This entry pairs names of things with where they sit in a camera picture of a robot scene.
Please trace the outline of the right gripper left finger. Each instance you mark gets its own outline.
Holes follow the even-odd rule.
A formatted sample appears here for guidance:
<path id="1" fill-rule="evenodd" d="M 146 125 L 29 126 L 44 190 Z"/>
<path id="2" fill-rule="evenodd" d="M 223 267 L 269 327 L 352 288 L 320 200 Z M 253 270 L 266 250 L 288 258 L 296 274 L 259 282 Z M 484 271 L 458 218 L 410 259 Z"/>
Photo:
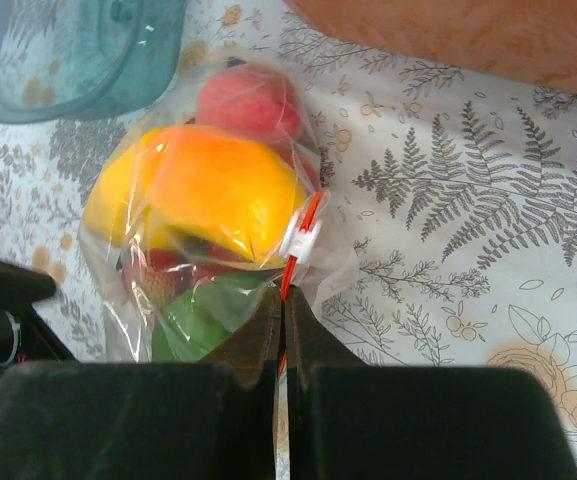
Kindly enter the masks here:
<path id="1" fill-rule="evenodd" d="M 0 374 L 0 479 L 271 479 L 280 302 L 196 363 L 29 361 Z"/>

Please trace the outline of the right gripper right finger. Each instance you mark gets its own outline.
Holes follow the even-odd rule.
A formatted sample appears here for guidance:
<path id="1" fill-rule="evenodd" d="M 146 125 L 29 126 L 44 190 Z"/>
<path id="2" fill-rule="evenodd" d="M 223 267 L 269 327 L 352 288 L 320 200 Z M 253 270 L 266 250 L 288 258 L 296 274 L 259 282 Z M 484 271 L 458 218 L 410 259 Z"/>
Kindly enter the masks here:
<path id="1" fill-rule="evenodd" d="M 576 479 L 538 380 L 515 368 L 371 366 L 285 292 L 294 479 Z"/>

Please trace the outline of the green fake bell pepper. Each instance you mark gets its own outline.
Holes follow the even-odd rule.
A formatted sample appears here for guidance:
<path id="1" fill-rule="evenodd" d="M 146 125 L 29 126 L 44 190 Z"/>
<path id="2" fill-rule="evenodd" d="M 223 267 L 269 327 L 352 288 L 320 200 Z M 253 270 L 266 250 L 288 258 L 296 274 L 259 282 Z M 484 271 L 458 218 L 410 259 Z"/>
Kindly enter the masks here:
<path id="1" fill-rule="evenodd" d="M 251 272 L 200 281 L 161 311 L 153 327 L 151 360 L 200 360 L 248 321 L 268 285 Z"/>

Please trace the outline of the clear zip top bag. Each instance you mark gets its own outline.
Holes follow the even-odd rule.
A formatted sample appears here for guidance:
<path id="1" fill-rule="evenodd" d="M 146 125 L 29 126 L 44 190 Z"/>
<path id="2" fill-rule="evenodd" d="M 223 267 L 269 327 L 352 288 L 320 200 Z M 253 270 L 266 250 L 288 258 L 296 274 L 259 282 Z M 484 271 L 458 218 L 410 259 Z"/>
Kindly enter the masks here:
<path id="1" fill-rule="evenodd" d="M 287 69 L 223 54 L 186 72 L 102 168 L 79 240 L 101 297 L 108 358 L 194 362 L 270 288 L 315 314 L 359 261 L 320 179 Z"/>

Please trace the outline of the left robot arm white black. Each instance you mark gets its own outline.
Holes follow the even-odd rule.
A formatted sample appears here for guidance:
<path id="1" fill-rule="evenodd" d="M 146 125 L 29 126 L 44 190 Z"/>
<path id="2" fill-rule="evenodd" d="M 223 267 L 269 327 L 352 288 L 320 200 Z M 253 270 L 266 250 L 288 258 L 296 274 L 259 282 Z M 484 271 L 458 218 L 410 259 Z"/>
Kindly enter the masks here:
<path id="1" fill-rule="evenodd" d="M 75 359 L 34 308 L 56 293 L 48 274 L 0 261 L 0 367 Z"/>

